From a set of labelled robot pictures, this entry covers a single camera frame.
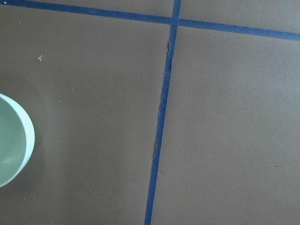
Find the green bowl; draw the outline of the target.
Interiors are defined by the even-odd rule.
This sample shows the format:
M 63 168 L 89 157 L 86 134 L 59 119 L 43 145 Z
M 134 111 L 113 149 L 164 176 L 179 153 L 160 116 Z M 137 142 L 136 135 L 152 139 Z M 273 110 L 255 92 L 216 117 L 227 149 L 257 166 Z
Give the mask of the green bowl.
M 29 161 L 35 144 L 33 123 L 13 99 L 0 95 L 0 186 L 11 182 Z

